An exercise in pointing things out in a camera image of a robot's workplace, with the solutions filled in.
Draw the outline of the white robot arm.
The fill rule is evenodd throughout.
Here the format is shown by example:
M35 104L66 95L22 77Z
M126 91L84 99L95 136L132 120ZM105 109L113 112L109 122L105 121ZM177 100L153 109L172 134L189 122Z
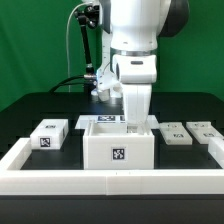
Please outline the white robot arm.
M189 19L188 0L99 0L103 59L97 71L100 98L123 97L129 131L147 123L157 79L159 37L173 37Z

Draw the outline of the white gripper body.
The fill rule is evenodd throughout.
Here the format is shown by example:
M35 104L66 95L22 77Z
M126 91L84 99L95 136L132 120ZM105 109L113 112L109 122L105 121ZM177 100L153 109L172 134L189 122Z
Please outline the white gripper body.
M121 85L125 121L128 124L144 124L148 117L152 84L157 79L156 56L115 54L112 70Z

